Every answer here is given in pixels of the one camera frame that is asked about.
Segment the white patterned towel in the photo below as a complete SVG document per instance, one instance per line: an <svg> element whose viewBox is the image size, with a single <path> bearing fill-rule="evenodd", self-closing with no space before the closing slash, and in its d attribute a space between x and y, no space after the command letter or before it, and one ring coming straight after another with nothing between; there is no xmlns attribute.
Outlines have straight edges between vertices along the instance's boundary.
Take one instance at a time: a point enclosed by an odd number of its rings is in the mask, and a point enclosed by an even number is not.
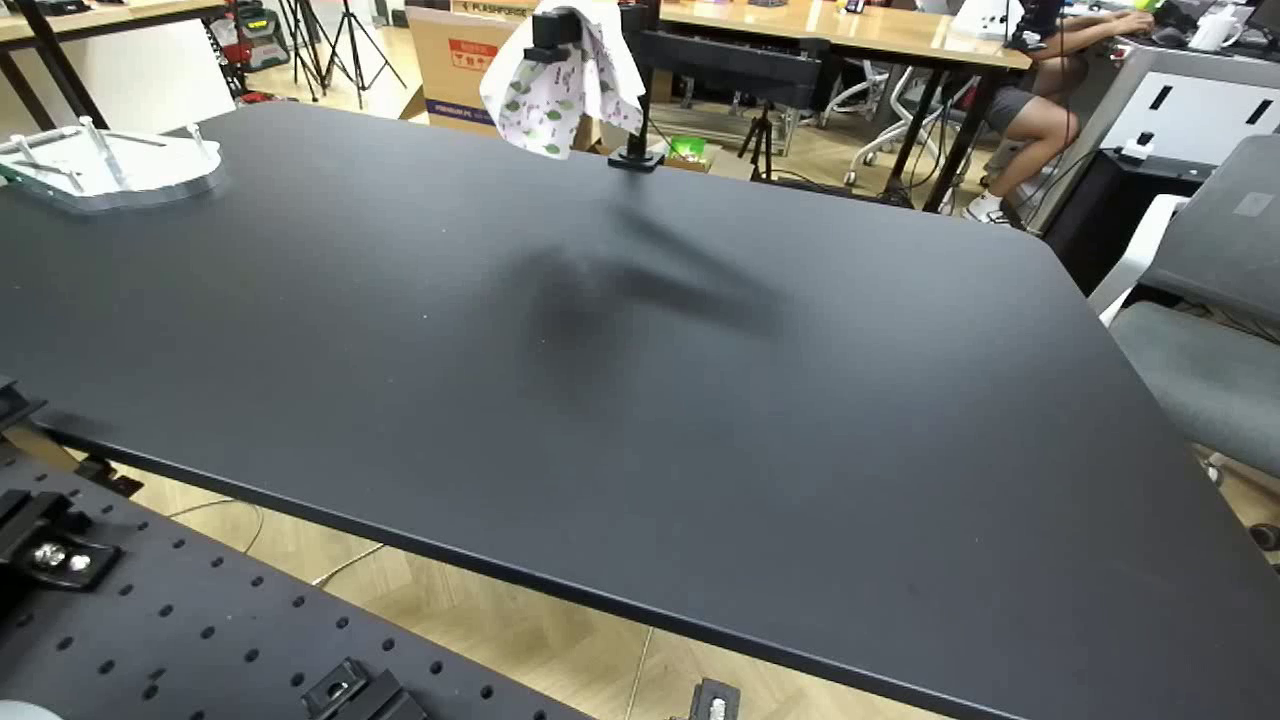
<svg viewBox="0 0 1280 720"><path fill-rule="evenodd" d="M588 39L565 60L533 63L533 17L546 7L576 7ZM639 127L631 57L619 35L619 0L542 0L482 79L484 112L501 138L546 160L570 160L580 120L600 120L619 132Z"/></svg>

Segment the wooden desk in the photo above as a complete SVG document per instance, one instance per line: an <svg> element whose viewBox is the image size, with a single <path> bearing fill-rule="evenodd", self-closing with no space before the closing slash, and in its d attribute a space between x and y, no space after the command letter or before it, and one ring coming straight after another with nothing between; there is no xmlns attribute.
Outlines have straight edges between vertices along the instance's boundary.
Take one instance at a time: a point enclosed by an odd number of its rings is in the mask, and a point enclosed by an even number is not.
<svg viewBox="0 0 1280 720"><path fill-rule="evenodd" d="M662 19L678 27L712 27L754 39L820 39L844 57L930 66L925 94L936 94L936 86L952 73L973 73L977 91L925 201L930 210L936 210L958 184L958 172L977 138L984 112L992 106L992 94L1031 66L1031 60L1007 39L989 39L958 17L931 17L918 7L850 12L844 0L662 0Z"/></svg>

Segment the black clamp stand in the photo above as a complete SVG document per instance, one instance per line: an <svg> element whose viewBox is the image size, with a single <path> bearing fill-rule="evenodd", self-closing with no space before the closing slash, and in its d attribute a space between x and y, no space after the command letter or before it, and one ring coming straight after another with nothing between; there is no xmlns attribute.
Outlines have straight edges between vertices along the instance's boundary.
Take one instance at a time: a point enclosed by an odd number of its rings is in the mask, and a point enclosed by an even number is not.
<svg viewBox="0 0 1280 720"><path fill-rule="evenodd" d="M652 79L652 66L645 60L645 35L655 25L662 25L662 0L619 0L619 35L639 85ZM565 60L570 46L583 39L588 39L588 27L576 7L546 7L533 17L533 44L523 46L523 57L533 63L554 63L554 60ZM626 138L619 150L609 157L609 162L626 172L655 172L666 157L649 142L649 127L652 127L649 91L635 91L635 102L639 102L639 127Z"/></svg>

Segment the cardboard box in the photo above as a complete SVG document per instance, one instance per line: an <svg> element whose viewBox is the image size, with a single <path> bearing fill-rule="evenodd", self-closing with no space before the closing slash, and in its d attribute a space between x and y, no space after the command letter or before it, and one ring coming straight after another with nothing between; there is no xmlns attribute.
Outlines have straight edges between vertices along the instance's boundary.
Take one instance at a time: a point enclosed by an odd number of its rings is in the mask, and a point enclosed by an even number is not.
<svg viewBox="0 0 1280 720"><path fill-rule="evenodd" d="M416 46L422 91L409 112L433 127L491 137L482 79L537 0L416 0L409 35Z"/></svg>

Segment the black tripod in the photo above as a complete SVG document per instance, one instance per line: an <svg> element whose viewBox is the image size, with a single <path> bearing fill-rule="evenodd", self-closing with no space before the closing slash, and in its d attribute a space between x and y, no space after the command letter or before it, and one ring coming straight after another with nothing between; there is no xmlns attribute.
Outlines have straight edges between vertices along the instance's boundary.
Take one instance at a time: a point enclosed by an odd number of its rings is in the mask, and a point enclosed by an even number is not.
<svg viewBox="0 0 1280 720"><path fill-rule="evenodd" d="M383 75L406 85L406 73L354 0L342 0L333 25L322 19L315 0L293 0L293 7L304 30L304 75L315 91L349 85L354 94L365 99Z"/></svg>

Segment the seated person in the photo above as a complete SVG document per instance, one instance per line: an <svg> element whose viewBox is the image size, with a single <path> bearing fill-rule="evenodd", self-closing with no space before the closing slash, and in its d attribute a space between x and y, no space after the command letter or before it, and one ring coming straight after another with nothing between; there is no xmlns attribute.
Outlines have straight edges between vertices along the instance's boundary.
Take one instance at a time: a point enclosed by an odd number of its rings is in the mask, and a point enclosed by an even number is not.
<svg viewBox="0 0 1280 720"><path fill-rule="evenodd" d="M1015 157L964 203L964 217L977 222L1003 222L1003 203L1078 138L1080 120L1062 102L1074 85L1078 57L1153 27L1148 12L1064 19L1062 7L1064 0L1021 0L1021 19L1007 44L1031 60L1031 75L1003 85L992 94L989 123L1015 146Z"/></svg>

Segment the black perforated breadboard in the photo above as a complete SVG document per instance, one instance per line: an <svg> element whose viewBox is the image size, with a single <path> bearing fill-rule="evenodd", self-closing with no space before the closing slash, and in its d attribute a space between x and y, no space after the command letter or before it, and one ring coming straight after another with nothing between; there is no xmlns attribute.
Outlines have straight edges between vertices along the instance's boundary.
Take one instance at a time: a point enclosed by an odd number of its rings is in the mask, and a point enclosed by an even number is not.
<svg viewBox="0 0 1280 720"><path fill-rule="evenodd" d="M87 591L0 577L0 720L580 720L484 664L8 446L122 560Z"/></svg>

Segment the grey office chair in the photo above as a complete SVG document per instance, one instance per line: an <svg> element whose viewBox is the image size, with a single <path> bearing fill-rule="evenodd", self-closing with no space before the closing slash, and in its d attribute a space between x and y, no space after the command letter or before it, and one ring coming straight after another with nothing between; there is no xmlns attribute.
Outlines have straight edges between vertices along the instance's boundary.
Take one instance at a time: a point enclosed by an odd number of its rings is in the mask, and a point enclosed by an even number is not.
<svg viewBox="0 0 1280 720"><path fill-rule="evenodd" d="M1153 196L1087 309L1194 442L1280 475L1280 137Z"/></svg>

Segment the metal mounting bracket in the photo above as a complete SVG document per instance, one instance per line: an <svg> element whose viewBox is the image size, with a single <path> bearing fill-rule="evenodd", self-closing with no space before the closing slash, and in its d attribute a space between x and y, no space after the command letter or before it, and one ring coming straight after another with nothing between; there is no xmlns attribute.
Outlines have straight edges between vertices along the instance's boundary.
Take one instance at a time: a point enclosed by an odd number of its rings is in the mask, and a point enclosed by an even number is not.
<svg viewBox="0 0 1280 720"><path fill-rule="evenodd" d="M122 560L87 534L93 521L63 492L0 497L0 577L59 591L97 589Z"/></svg>

